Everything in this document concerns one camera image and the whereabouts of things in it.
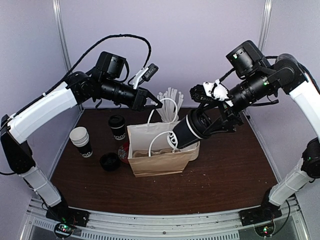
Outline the black white paper cup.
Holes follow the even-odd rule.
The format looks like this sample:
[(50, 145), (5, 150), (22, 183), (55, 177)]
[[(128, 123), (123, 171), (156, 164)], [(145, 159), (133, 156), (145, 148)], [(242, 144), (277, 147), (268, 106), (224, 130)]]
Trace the black white paper cup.
[(126, 137), (126, 124), (119, 128), (111, 128), (112, 134), (117, 141), (121, 141)]
[(201, 141), (195, 137), (187, 126), (186, 116), (167, 134), (167, 142), (173, 149), (184, 149)]

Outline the brown paper bag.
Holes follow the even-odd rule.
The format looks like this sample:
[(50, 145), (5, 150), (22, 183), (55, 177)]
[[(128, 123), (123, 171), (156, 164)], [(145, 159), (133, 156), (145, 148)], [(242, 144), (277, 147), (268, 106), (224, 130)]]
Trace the brown paper bag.
[[(167, 135), (179, 121), (151, 123), (152, 115), (151, 112), (147, 123), (127, 126), (128, 161), (133, 174), (138, 178), (182, 173), (190, 162), (193, 144), (183, 149), (172, 148), (168, 144)], [(151, 150), (166, 148), (175, 152), (151, 156)], [(137, 150), (148, 150), (149, 156), (133, 158), (133, 152)]]

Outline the stack of black lids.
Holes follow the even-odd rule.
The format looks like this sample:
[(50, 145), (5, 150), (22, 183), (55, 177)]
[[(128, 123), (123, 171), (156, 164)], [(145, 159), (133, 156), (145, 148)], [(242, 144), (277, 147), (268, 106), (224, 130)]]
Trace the stack of black lids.
[(116, 153), (109, 152), (100, 157), (99, 163), (105, 171), (112, 172), (120, 167), (121, 160)]

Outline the stack of paper cups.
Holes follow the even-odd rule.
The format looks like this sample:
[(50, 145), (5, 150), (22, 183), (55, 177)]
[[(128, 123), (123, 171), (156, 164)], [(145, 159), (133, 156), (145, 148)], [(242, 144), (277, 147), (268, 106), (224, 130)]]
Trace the stack of paper cups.
[(79, 126), (74, 128), (69, 134), (69, 139), (83, 158), (89, 158), (93, 154), (90, 136), (85, 127)]

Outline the cardboard cup carrier tray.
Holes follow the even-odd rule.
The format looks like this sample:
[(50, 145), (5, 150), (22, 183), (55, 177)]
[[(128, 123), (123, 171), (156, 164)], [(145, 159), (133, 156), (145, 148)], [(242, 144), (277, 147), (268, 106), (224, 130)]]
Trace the cardboard cup carrier tray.
[[(159, 150), (151, 150), (150, 156), (162, 155), (166, 153), (175, 153), (176, 151), (172, 148), (164, 148)], [(148, 157), (149, 151), (148, 150), (136, 150), (132, 153), (133, 158), (141, 158), (141, 157)]]

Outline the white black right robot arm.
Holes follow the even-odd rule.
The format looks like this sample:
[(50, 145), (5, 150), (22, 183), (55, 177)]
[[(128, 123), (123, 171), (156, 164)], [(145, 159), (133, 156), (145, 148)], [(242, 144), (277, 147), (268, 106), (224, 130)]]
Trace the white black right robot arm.
[(209, 107), (220, 116), (208, 134), (234, 132), (242, 113), (253, 127), (277, 182), (256, 210), (268, 220), (285, 201), (320, 177), (320, 89), (309, 70), (289, 53), (264, 55), (246, 40), (226, 55), (239, 83), (204, 82)]

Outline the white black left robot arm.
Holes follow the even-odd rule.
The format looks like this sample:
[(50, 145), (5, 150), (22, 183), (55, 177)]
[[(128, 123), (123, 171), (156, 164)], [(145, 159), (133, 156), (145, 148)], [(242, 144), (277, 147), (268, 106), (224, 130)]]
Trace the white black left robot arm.
[(31, 185), (61, 222), (69, 221), (72, 211), (58, 189), (37, 166), (27, 139), (60, 113), (88, 99), (109, 100), (133, 111), (161, 108), (162, 103), (139, 86), (151, 79), (158, 66), (153, 63), (144, 66), (133, 77), (133, 85), (118, 80), (122, 69), (128, 66), (124, 57), (103, 51), (91, 70), (68, 73), (61, 83), (29, 107), (11, 116), (4, 115), (1, 119), (0, 141), (10, 169)]

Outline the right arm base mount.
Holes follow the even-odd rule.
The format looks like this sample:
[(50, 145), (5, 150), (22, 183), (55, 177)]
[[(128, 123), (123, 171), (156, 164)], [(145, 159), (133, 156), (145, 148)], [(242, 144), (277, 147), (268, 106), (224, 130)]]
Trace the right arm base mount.
[(255, 233), (259, 237), (268, 238), (275, 233), (276, 218), (282, 216), (279, 206), (273, 205), (268, 198), (262, 200), (261, 205), (239, 212), (239, 218), (242, 226), (255, 225)]

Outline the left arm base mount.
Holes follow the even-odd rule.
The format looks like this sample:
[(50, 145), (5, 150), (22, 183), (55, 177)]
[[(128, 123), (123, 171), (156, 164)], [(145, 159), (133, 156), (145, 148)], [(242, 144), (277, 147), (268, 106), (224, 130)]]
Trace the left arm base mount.
[(69, 238), (78, 227), (86, 227), (90, 213), (86, 210), (70, 208), (65, 202), (49, 206), (45, 202), (46, 218), (56, 221), (53, 233), (59, 239)]

